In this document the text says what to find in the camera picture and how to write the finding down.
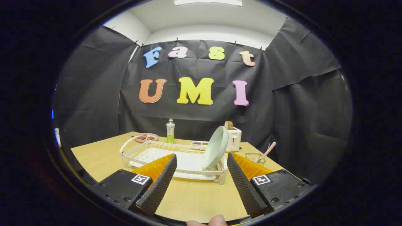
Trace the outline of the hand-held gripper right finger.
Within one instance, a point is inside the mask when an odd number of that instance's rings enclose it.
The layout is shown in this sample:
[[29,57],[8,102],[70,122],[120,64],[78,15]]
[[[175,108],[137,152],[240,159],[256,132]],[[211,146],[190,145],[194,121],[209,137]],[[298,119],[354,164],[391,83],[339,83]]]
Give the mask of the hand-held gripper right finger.
[[252,218],[287,207],[314,189],[285,169],[271,171],[235,153],[228,154],[227,167]]

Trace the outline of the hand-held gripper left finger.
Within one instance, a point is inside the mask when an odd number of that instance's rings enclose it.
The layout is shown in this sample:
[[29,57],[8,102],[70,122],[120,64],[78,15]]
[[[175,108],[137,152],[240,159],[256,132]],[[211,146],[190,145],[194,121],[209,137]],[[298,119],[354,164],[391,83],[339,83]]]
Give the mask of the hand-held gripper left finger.
[[117,207],[148,216],[155,214],[177,168],[174,153],[133,171],[119,169],[92,190]]

